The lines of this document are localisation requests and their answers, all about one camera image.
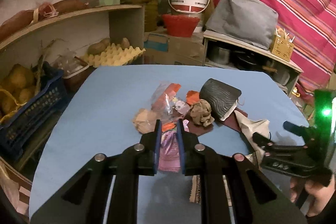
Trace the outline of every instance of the blue plastic crate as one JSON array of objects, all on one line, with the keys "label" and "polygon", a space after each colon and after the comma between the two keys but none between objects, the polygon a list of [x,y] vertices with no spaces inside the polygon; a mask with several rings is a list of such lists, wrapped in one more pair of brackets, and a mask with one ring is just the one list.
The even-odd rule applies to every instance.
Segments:
[{"label": "blue plastic crate", "polygon": [[63,83],[63,70],[43,63],[41,92],[30,99],[4,124],[0,125],[0,151],[15,161],[22,155],[23,145],[45,120],[68,100]]}]

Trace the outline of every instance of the white wall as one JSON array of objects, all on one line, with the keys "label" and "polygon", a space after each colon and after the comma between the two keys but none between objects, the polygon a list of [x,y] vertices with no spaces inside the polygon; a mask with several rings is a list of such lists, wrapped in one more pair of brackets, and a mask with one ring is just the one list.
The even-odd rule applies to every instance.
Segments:
[{"label": "white wall", "polygon": [[[21,10],[35,9],[39,1],[43,0],[0,0],[0,24]],[[55,43],[52,54],[48,58],[49,61],[54,61],[57,55],[63,53],[66,46],[76,51],[85,45],[108,37],[109,33],[108,13],[73,18],[36,31],[10,44],[4,52],[0,53],[0,79],[15,63],[25,66],[36,65],[40,55],[40,41],[44,45],[55,38],[68,41],[67,45],[62,42]]]}]

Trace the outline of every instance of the green led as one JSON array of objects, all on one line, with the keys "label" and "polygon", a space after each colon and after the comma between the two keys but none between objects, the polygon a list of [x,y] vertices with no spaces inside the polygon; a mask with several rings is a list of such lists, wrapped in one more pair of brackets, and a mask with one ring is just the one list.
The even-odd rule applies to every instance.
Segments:
[{"label": "green led", "polygon": [[329,116],[330,113],[331,113],[331,109],[330,108],[325,108],[325,109],[322,110],[322,114],[324,116]]}]

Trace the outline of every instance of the blue table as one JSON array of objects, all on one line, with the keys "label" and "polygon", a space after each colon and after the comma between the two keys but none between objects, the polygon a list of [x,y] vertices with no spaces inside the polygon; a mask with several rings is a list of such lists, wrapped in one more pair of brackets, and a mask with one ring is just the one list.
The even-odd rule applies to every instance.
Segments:
[{"label": "blue table", "polygon": [[[140,134],[131,120],[162,81],[182,85],[178,96],[185,99],[188,90],[200,90],[209,78],[242,91],[242,110],[255,121],[270,120],[272,140],[281,144],[302,145],[303,140],[282,128],[288,120],[307,126],[303,115],[272,79],[261,72],[210,67],[134,65],[100,67],[93,72],[65,110],[45,146],[31,190],[30,216],[97,153],[107,156],[121,153],[138,143]],[[214,126],[200,142],[217,153],[248,154],[239,133]],[[288,177],[267,173],[284,192]],[[189,202],[191,177],[181,173],[159,172],[139,178],[139,224],[196,224],[201,222],[201,207]]]}]

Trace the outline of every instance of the red plastic bowl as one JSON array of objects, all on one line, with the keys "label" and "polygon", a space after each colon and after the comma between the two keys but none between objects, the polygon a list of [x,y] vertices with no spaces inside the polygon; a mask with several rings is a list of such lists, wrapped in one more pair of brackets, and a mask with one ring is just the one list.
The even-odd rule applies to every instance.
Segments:
[{"label": "red plastic bowl", "polygon": [[162,15],[163,22],[167,27],[167,33],[173,37],[191,37],[200,21],[197,17],[183,15]]}]

